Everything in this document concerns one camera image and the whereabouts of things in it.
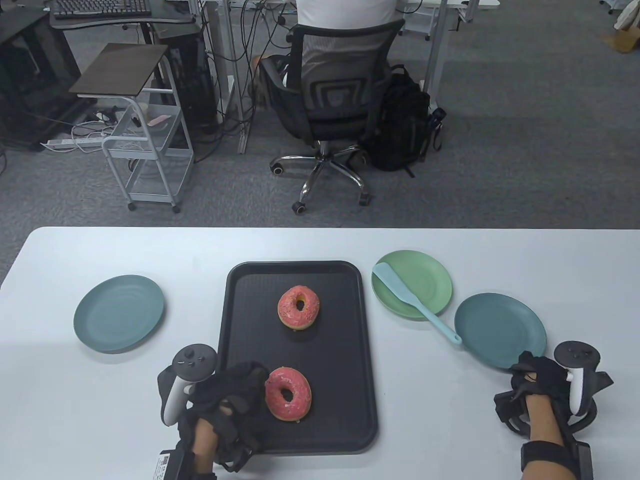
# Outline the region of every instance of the plate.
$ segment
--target plate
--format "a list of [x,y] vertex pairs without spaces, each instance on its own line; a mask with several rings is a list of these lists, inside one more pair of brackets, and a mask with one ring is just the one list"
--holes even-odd
[[[451,300],[453,285],[449,272],[426,253],[398,250],[386,254],[376,264],[380,262],[391,265],[409,290],[434,314],[440,313]],[[378,300],[393,313],[405,318],[428,321],[415,307],[398,300],[373,273],[371,286]]]
[[121,353],[154,332],[163,314],[164,295],[153,280],[116,276],[84,296],[76,308],[74,330],[92,350]]
[[540,318],[524,303],[499,293],[467,298],[456,311],[455,326],[465,348],[492,367],[508,369],[523,351],[540,356],[547,348]]

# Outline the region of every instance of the silicone spatula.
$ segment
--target silicone spatula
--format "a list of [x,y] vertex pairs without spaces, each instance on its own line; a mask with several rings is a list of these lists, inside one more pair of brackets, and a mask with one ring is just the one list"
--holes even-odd
[[394,269],[391,268],[391,265],[381,262],[373,267],[373,273],[387,286],[389,290],[391,290],[392,294],[398,297],[399,300],[417,308],[420,313],[424,315],[426,319],[431,321],[431,323],[440,330],[440,333],[447,337],[451,343],[454,345],[462,345],[462,339],[460,336],[445,325],[436,314],[430,311],[420,300],[418,300],[418,297],[416,297],[411,290],[407,288],[402,279],[397,275]]

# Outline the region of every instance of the computer keyboard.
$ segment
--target computer keyboard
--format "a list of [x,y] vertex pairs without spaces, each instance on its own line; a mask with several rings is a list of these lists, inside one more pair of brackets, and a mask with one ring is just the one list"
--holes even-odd
[[147,0],[54,0],[51,10],[58,20],[151,15]]

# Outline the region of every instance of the black glove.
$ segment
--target black glove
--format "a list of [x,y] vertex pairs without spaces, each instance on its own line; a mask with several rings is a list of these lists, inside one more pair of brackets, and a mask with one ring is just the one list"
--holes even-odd
[[[567,370],[555,361],[524,351],[509,371],[513,373],[511,388],[516,391],[516,398],[529,394],[547,395],[568,407],[570,384],[566,380]],[[535,381],[526,378],[531,372],[536,374]]]
[[177,447],[190,450],[195,440],[195,425],[199,418],[205,419],[218,436],[216,463],[230,472],[240,470],[260,449],[251,432],[250,419],[260,409],[268,377],[267,369],[261,364],[246,362],[197,383],[195,392],[189,396],[193,406],[178,420],[180,442]]

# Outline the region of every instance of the hand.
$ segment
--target hand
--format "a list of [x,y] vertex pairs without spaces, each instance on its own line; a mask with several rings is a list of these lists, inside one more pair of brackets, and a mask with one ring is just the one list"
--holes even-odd
[[196,384],[189,397],[193,406],[178,421],[178,430],[179,445],[196,454],[197,473],[211,472],[214,462],[226,468],[230,458],[240,469],[259,450],[248,421],[259,411],[267,378],[262,365],[246,362]]
[[519,394],[548,395],[568,402],[567,371],[550,358],[533,356],[531,352],[525,351],[510,370],[513,373],[511,387]]

